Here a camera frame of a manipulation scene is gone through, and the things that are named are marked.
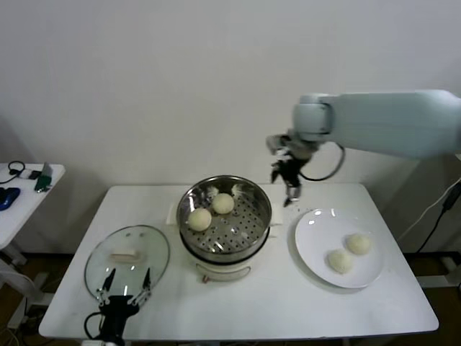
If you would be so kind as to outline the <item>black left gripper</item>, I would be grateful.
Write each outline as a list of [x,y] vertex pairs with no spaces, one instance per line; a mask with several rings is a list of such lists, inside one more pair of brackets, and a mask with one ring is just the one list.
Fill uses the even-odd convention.
[[122,342],[127,320],[135,315],[135,306],[141,307],[151,296],[151,269],[148,268],[143,279],[141,291],[136,296],[110,296],[109,290],[115,278],[116,269],[104,279],[101,288],[97,289],[97,300],[100,312],[104,317],[98,335],[105,342]]

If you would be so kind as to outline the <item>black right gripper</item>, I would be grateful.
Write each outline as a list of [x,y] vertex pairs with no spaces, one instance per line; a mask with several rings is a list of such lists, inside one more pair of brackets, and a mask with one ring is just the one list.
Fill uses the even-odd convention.
[[300,184],[300,171],[307,164],[306,159],[297,159],[292,155],[283,156],[278,162],[272,164],[270,174],[271,183],[275,183],[279,174],[285,182],[285,200],[283,207],[297,202],[300,199],[302,185]]

